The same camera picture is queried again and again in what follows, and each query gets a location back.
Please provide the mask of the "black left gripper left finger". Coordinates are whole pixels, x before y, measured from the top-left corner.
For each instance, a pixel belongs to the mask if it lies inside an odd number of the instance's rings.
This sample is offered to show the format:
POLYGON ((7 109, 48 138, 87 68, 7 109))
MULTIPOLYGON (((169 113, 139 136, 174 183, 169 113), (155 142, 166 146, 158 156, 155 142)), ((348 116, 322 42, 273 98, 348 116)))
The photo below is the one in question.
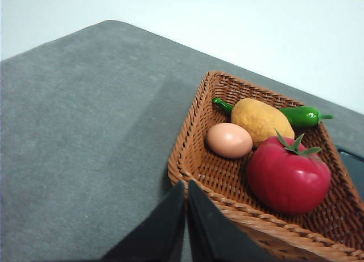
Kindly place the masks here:
POLYGON ((183 238, 184 183, 173 186, 151 214, 108 251, 102 261, 169 261, 183 238))

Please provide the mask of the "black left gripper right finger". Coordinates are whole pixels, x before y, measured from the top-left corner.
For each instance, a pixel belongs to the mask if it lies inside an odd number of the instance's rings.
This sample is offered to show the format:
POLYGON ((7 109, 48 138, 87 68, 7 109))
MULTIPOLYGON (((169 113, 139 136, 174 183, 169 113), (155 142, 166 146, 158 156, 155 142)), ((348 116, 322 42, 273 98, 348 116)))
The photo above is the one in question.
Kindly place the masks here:
POLYGON ((220 212, 198 184, 188 183, 188 231, 193 261, 274 261, 220 212))

